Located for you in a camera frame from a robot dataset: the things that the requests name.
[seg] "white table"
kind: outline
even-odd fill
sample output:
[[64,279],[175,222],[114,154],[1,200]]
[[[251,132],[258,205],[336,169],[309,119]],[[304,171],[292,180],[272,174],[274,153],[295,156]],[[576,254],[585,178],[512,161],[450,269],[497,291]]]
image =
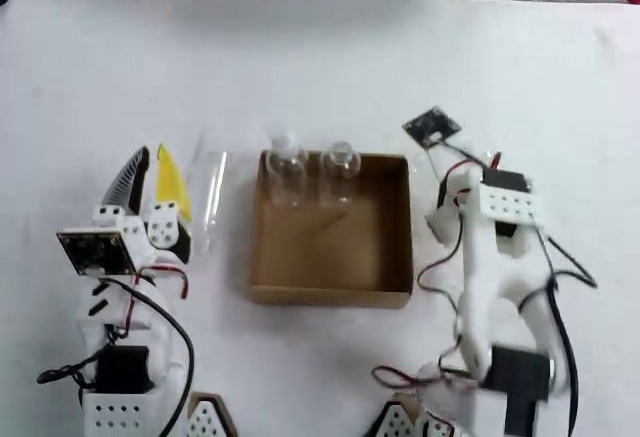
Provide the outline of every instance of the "white table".
[[[175,310],[194,388],[220,393],[244,436],[361,435],[389,393],[369,371],[415,371],[451,343],[444,299],[402,311],[265,307],[242,293],[252,179],[266,122],[308,148],[346,138],[414,166],[415,264],[445,253],[420,218],[436,181],[400,125],[438,104],[476,143],[534,176],[554,235],[599,279],[561,283],[581,379],[576,436],[636,431],[640,373],[640,8],[456,0],[12,0],[0,9],[4,181],[3,435],[80,435],[81,279],[55,238],[84,224],[141,144],[187,165],[203,129],[231,151],[220,237]],[[453,156],[440,155],[439,158]],[[557,265],[562,265],[560,258]],[[460,289],[461,260],[435,272]],[[500,337],[530,336],[497,305]]]

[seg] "black cable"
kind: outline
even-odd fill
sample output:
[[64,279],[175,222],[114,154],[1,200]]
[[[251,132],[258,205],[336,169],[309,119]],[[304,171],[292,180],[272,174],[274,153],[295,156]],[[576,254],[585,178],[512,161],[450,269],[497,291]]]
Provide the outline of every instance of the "black cable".
[[558,252],[560,252],[562,255],[564,255],[573,265],[576,266],[576,268],[582,272],[582,276],[584,278],[580,278],[579,280],[581,280],[582,282],[584,282],[586,285],[588,285],[589,287],[593,287],[593,288],[597,288],[598,287],[598,283],[596,282],[596,279],[593,278],[593,276],[587,271],[587,269],[585,269],[580,262],[578,262],[575,257],[573,257],[569,252],[567,252],[566,250],[564,250],[562,248],[562,246],[553,238],[553,237],[547,237],[547,240],[549,241],[549,243],[551,245],[553,245],[556,250]]
[[538,240],[540,241],[540,245],[542,246],[542,251],[544,252],[547,263],[549,264],[550,274],[549,279],[547,280],[547,285],[545,287],[547,300],[549,301],[549,309],[551,310],[551,315],[553,316],[556,328],[558,329],[558,333],[560,334],[562,347],[567,358],[569,387],[571,389],[571,397],[569,402],[569,437],[571,437],[571,434],[573,434],[573,429],[576,425],[576,418],[578,416],[578,401],[580,392],[578,381],[578,366],[576,364],[575,355],[573,353],[571,339],[569,338],[569,334],[562,320],[562,316],[560,315],[558,303],[556,302],[555,291],[558,288],[556,271],[553,268],[553,263],[551,262],[551,257],[549,256],[549,252],[547,251],[547,246],[545,245],[544,239],[542,238],[542,235],[540,235],[540,231],[538,229],[536,229],[536,234],[538,236]]
[[127,292],[132,297],[135,297],[137,300],[139,300],[143,304],[151,307],[158,314],[160,314],[160,316],[164,318],[176,330],[176,332],[178,332],[178,334],[180,334],[180,337],[182,337],[185,345],[187,346],[187,353],[189,355],[189,366],[187,370],[187,380],[184,384],[184,390],[182,391],[182,395],[180,396],[180,400],[178,401],[178,405],[176,406],[176,409],[174,410],[173,414],[169,418],[169,421],[167,422],[164,429],[162,430],[162,432],[160,432],[160,435],[159,435],[159,437],[167,437],[169,435],[169,432],[171,432],[176,422],[180,418],[182,409],[184,409],[184,406],[187,403],[187,398],[189,397],[189,392],[191,391],[191,383],[193,381],[193,368],[194,368],[194,361],[195,361],[195,351],[193,349],[193,343],[191,342],[191,338],[189,337],[189,334],[187,334],[187,332],[182,328],[182,326],[178,323],[178,321],[174,319],[169,312],[164,310],[162,307],[160,307],[156,302],[154,302],[152,299],[150,299],[146,295],[138,292],[137,290],[132,289],[127,284],[124,284],[119,280],[112,279],[110,277],[104,277],[100,279],[100,282],[115,284],[120,288],[122,288],[122,290]]
[[[585,285],[588,285],[591,288],[595,289],[598,287],[598,285],[595,282],[592,282],[586,279],[585,276],[583,276],[582,274],[579,274],[578,272],[575,272],[573,270],[568,270],[568,269],[556,270],[554,272],[554,279],[556,279],[557,277],[562,277],[563,275],[566,275],[569,277],[575,277],[577,280],[579,280]],[[530,292],[529,294],[527,294],[526,297],[522,299],[518,304],[518,312],[522,313],[522,310],[532,298],[534,298],[539,294],[545,293],[546,291],[547,291],[547,286],[545,285],[544,287],[540,287],[539,289],[536,289],[533,292]]]
[[447,142],[446,140],[440,140],[438,142],[439,144],[444,145],[445,147],[448,147],[451,150],[455,150],[456,152],[458,152],[460,155],[462,155],[463,157],[466,157],[469,160],[473,160],[476,164],[478,164],[479,166],[481,166],[483,169],[486,169],[487,167],[489,167],[487,164],[485,164],[482,160],[480,160],[478,157],[476,157],[475,155],[467,152],[464,149],[461,149],[460,147],[457,147],[453,144],[450,144],[449,142]]
[[93,355],[87,357],[86,359],[78,362],[73,365],[65,365],[60,367],[59,369],[49,369],[42,372],[36,382],[38,384],[48,384],[50,382],[57,382],[58,380],[65,379],[67,377],[71,377],[76,384],[78,384],[82,389],[90,389],[92,388],[92,384],[88,383],[84,380],[84,376],[81,373],[81,370],[85,368],[87,365],[95,362],[100,358],[100,355],[105,351],[105,349],[112,344],[109,343],[97,350]]

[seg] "brown cardboard tray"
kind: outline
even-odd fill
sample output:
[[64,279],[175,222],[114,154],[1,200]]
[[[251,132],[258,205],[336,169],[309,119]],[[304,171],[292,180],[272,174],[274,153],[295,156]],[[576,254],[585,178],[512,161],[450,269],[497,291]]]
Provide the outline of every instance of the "brown cardboard tray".
[[413,288],[407,160],[363,154],[354,200],[340,213],[318,204],[318,152],[309,154],[307,198],[295,210],[271,204],[265,156],[256,189],[251,299],[404,307]]

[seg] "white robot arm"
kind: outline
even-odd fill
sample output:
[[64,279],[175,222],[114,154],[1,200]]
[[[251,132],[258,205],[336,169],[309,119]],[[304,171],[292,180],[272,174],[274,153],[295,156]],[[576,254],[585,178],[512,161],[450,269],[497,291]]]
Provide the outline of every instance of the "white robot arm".
[[[438,240],[459,242],[454,249],[461,245],[464,254],[464,290],[454,337],[478,390],[467,394],[471,405],[460,420],[474,437],[571,435],[577,414],[577,369],[555,302],[556,276],[570,274],[591,287],[596,287],[595,281],[544,236],[543,202],[524,175],[498,170],[495,159],[489,164],[453,145],[449,138],[461,128],[440,109],[432,109],[404,129],[427,151],[441,145],[465,159],[447,172],[438,208],[427,218]],[[582,275],[555,271],[546,240]],[[536,341],[535,351],[492,343],[489,311],[500,298],[518,307]],[[545,406],[537,405],[563,398],[567,390],[571,394],[568,432],[566,425],[543,422]]]
[[[69,376],[78,383],[87,437],[185,434],[194,352],[156,282],[180,276],[182,298],[187,296],[182,267],[190,255],[190,208],[180,173],[162,146],[158,158],[156,202],[146,222],[138,215],[149,166],[143,147],[95,207],[91,226],[58,233],[76,272],[96,279],[77,317],[87,358],[43,372],[38,383]],[[175,331],[186,353],[175,344]]]

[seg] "clear plastic bottle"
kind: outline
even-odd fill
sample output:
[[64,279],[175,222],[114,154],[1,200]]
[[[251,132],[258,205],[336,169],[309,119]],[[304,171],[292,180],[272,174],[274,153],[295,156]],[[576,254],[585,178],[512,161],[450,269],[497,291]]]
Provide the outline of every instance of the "clear plastic bottle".
[[271,202],[276,207],[296,208],[307,193],[307,152],[292,134],[271,140],[267,172]]
[[356,191],[360,154],[348,142],[336,142],[320,156],[320,205],[347,210]]

